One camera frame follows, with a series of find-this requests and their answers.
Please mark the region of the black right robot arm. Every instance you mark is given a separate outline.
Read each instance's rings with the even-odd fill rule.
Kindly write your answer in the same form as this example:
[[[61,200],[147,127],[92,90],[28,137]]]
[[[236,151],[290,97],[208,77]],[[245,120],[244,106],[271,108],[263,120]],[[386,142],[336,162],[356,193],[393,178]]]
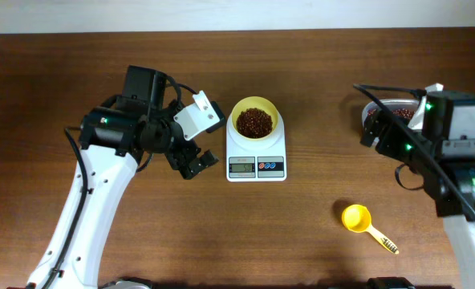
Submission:
[[[363,121],[362,145],[422,176],[420,189],[435,202],[462,286],[475,288],[475,96],[415,91],[423,112],[422,128],[415,130],[373,95],[375,87],[357,84],[355,89],[376,104],[375,114]]]

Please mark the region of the yellow plastic measuring scoop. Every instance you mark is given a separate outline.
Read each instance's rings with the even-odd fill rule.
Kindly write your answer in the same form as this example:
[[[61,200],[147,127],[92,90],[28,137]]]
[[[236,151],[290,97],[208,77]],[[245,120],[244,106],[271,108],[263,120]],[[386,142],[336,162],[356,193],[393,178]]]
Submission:
[[[354,204],[344,209],[341,221],[347,230],[354,233],[369,233],[384,249],[399,254],[397,245],[372,225],[371,213],[366,206]]]

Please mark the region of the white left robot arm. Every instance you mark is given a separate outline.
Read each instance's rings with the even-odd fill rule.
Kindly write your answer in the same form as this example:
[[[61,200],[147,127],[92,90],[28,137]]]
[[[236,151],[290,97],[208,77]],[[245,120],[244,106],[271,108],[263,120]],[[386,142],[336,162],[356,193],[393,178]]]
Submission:
[[[188,106],[173,100],[113,96],[82,120],[79,139],[65,135],[77,164],[65,206],[28,288],[96,288],[105,243],[124,191],[148,162],[163,154],[172,169],[190,180],[215,165],[217,157],[194,141],[225,123],[217,103],[203,92]]]

